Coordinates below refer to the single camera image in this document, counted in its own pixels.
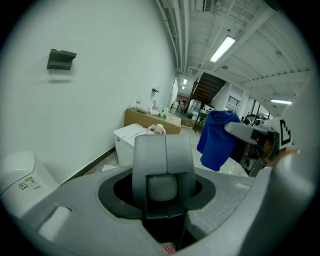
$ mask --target blue jacket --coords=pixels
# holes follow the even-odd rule
[[[224,126],[229,122],[240,120],[232,111],[211,111],[206,122],[196,149],[202,153],[203,166],[218,172],[220,167],[230,157],[237,138],[227,133]]]

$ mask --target floor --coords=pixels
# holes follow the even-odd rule
[[[192,157],[193,157],[193,164],[197,168],[209,170],[210,169],[204,167],[201,164],[200,158],[202,154],[197,151],[197,145],[201,136],[201,133],[195,131],[189,127],[182,126],[181,128],[181,133],[183,135],[187,135],[190,139],[190,145],[191,145],[191,150],[192,150]],[[118,162],[118,156],[117,152],[113,152],[110,154],[108,157],[106,157],[104,160],[102,160],[100,163],[98,163],[95,167],[93,167],[91,170],[89,170],[85,175],[97,173],[97,172],[102,172],[102,171],[107,171],[112,168],[119,167],[119,162]],[[228,174],[228,175],[235,175],[235,176],[242,176],[242,177],[247,177],[247,173],[245,170],[235,162],[233,159],[229,158],[223,166],[221,166],[219,173],[223,174]]]

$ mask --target sticker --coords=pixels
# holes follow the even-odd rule
[[[286,126],[285,120],[280,120],[280,129],[281,129],[281,146],[287,144],[291,141],[291,132]]]
[[[32,177],[25,179],[25,182],[28,186],[30,186],[34,190],[40,188],[40,185]]]

